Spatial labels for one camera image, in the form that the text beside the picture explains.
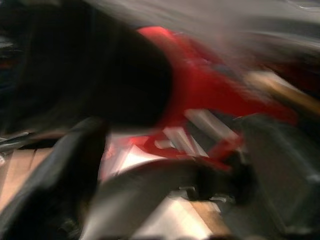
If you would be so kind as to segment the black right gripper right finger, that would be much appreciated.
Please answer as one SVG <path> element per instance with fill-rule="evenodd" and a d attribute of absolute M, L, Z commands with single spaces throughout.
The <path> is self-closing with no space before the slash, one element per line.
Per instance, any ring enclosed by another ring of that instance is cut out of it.
<path fill-rule="evenodd" d="M 224 210 L 241 240 L 320 240 L 320 145 L 265 115 L 235 120 L 243 165 L 231 177 L 235 204 Z"/>

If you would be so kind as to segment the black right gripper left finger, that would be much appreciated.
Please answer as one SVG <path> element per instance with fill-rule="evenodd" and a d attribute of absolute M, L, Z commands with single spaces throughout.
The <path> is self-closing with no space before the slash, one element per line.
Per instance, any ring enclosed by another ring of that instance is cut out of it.
<path fill-rule="evenodd" d="M 60 138 L 0 212 L 0 240 L 80 240 L 108 133 L 87 118 Z"/>

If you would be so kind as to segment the red garment with white stripes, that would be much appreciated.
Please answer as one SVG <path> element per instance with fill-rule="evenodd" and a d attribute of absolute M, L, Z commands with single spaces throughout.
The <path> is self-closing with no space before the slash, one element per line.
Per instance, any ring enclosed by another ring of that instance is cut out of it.
<path fill-rule="evenodd" d="M 139 33 L 164 51 L 173 65 L 172 94 L 154 132 L 122 137 L 110 145 L 103 159 L 106 173 L 159 158 L 196 158 L 228 172 L 232 166 L 227 159 L 241 149 L 243 139 L 216 114 L 265 114 L 297 123 L 288 107 L 274 100 L 264 102 L 219 73 L 220 60 L 186 36 L 159 26 L 140 28 Z"/>

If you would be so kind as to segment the black garment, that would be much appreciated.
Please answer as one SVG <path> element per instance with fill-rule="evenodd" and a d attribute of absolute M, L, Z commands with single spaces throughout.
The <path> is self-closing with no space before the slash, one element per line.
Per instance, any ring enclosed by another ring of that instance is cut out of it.
<path fill-rule="evenodd" d="M 153 127 L 172 92 L 164 52 L 126 22 L 84 0 L 18 8 L 26 40 L 8 131 L 73 125 Z"/>

